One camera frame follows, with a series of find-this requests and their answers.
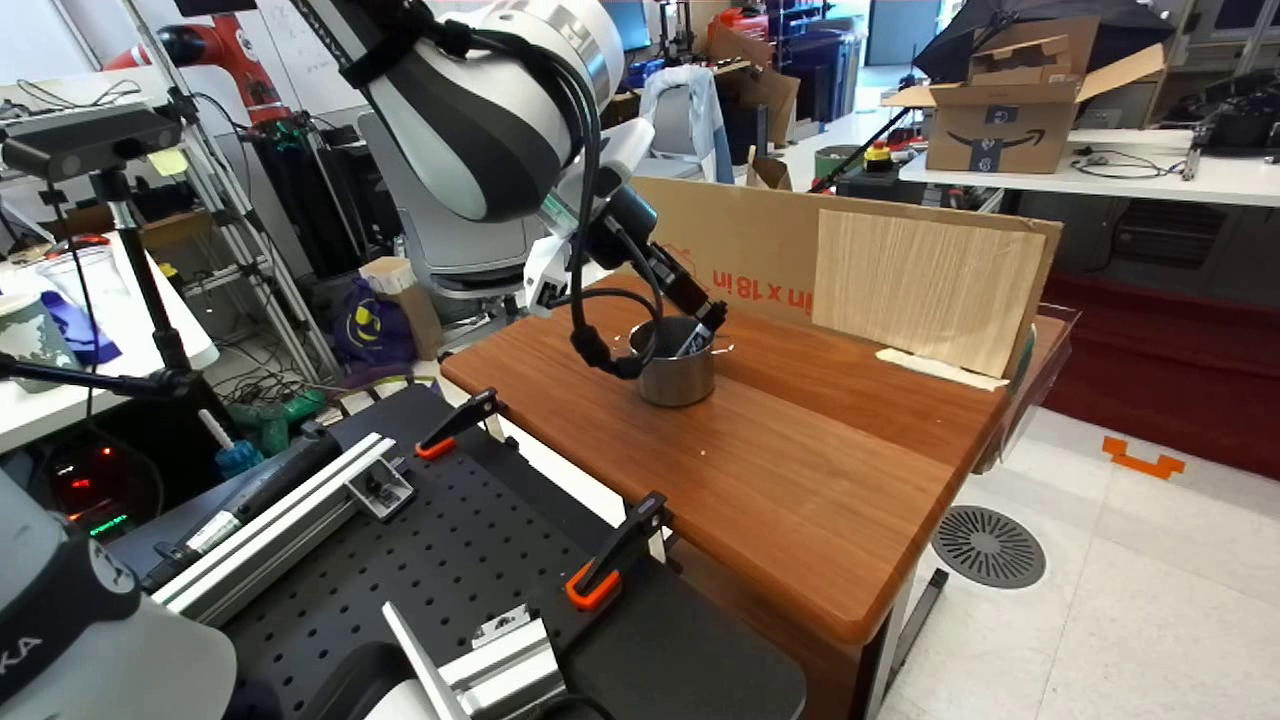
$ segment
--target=tile floor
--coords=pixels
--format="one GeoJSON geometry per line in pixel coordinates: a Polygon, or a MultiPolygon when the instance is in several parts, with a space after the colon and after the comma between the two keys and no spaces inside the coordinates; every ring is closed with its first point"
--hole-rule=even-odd
{"type": "Polygon", "coordinates": [[[950,578],[884,720],[1280,715],[1280,479],[1194,457],[1174,479],[1115,467],[1104,429],[1034,412],[957,505],[1044,544],[1023,591],[950,578]]]}

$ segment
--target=monitor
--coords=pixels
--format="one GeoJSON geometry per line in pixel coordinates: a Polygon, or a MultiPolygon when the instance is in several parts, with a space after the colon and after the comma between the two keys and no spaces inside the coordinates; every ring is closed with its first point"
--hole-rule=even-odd
{"type": "Polygon", "coordinates": [[[647,54],[647,0],[601,0],[603,13],[613,18],[617,33],[625,35],[625,54],[647,54]]]}

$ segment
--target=white desk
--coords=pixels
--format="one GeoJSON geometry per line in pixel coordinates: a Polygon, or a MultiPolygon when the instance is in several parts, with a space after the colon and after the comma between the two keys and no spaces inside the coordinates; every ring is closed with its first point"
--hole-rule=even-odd
{"type": "MultiPolygon", "coordinates": [[[[110,240],[102,254],[84,254],[84,277],[97,306],[97,321],[107,340],[114,340],[120,356],[110,364],[98,364],[102,375],[146,375],[159,374],[159,351],[150,346],[150,315],[135,290],[135,277],[125,259],[125,246],[110,240]]],[[[159,285],[159,301],[169,308],[173,328],[182,337],[182,348],[191,356],[191,369],[208,369],[215,362],[215,346],[191,315],[191,308],[173,293],[173,285],[150,269],[159,285]]],[[[35,269],[0,264],[0,290],[59,290],[72,306],[80,306],[80,290],[51,285],[35,269]]],[[[0,380],[0,453],[12,453],[19,446],[32,446],[47,432],[59,432],[66,424],[84,420],[84,387],[43,387],[24,393],[15,380],[0,380]]],[[[114,393],[91,393],[91,409],[114,409],[125,397],[114,393]]]]}
{"type": "Polygon", "coordinates": [[[1194,181],[1098,181],[1075,170],[1050,178],[1018,173],[929,173],[922,156],[905,163],[905,185],[957,185],[957,187],[1002,187],[1002,194],[1057,194],[1057,196],[1115,196],[1115,200],[1168,200],[1168,203],[1232,203],[1232,208],[1280,208],[1280,163],[1204,156],[1194,181]]]}

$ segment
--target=red floor mat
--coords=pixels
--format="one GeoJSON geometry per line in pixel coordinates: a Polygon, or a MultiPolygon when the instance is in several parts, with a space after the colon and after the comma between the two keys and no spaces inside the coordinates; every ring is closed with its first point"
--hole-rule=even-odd
{"type": "Polygon", "coordinates": [[[1046,409],[1280,479],[1280,314],[1050,277],[1078,308],[1046,409]]]}

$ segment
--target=wooden tabletop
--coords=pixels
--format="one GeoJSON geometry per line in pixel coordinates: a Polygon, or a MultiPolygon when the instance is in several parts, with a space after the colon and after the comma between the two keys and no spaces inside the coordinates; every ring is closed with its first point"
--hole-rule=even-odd
{"type": "MultiPolygon", "coordinates": [[[[640,321],[601,301],[619,348],[640,321]]],[[[520,321],[450,356],[443,375],[496,387],[513,420],[629,502],[665,494],[677,533],[826,642],[862,645],[906,581],[959,479],[1000,437],[1006,393],[880,364],[870,346],[727,315],[715,393],[653,409],[584,369],[568,315],[520,321]]]]}

